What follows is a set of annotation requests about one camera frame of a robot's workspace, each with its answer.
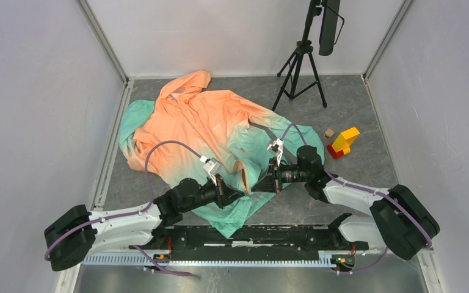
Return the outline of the orange and teal jacket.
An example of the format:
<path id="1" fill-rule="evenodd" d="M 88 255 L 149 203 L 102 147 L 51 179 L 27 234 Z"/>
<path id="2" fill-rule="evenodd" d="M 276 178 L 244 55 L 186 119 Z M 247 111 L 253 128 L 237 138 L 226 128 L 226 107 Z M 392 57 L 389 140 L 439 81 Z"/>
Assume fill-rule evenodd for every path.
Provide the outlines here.
<path id="1" fill-rule="evenodd" d="M 217 159 L 224 181 L 244 196 L 226 208 L 210 203 L 194 213 L 230 237 L 274 196 L 253 189 L 267 169 L 267 146 L 274 139 L 282 139 L 290 153 L 311 145 L 323 156 L 324 146 L 312 127 L 293 127 L 231 90 L 209 90 L 210 80 L 199 70 L 167 83 L 154 101 L 131 103 L 120 123 L 119 147 L 131 169 L 155 173 L 169 187 L 185 178 L 206 183 L 200 157 Z"/>

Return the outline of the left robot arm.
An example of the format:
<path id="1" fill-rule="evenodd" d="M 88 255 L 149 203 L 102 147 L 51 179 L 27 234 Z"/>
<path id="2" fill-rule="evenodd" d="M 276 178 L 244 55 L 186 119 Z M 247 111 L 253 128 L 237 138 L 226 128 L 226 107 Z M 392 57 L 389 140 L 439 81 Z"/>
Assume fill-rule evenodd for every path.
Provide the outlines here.
<path id="1" fill-rule="evenodd" d="M 44 230 L 44 259 L 58 272 L 106 250 L 146 244 L 161 248 L 167 242 L 165 228 L 182 221 L 185 212 L 211 203 L 224 208 L 244 195 L 215 175 L 205 184 L 185 178 L 152 202 L 133 208 L 98 212 L 76 205 Z"/>

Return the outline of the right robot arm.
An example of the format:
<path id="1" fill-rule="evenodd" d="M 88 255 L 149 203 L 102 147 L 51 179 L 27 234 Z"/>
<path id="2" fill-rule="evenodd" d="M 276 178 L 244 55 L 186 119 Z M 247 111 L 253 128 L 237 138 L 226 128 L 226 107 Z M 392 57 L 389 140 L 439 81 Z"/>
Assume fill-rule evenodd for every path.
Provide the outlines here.
<path id="1" fill-rule="evenodd" d="M 277 194 L 286 184 L 302 183 L 315 200 L 364 213 L 364 217 L 346 217 L 329 231 L 332 247 L 344 249 L 351 242 L 363 241 L 410 260 L 432 246 L 440 225 L 407 186 L 387 189 L 350 182 L 327 171 L 314 146 L 300 147 L 296 158 L 295 164 L 282 164 L 277 156 L 270 158 L 266 174 L 252 189 Z"/>

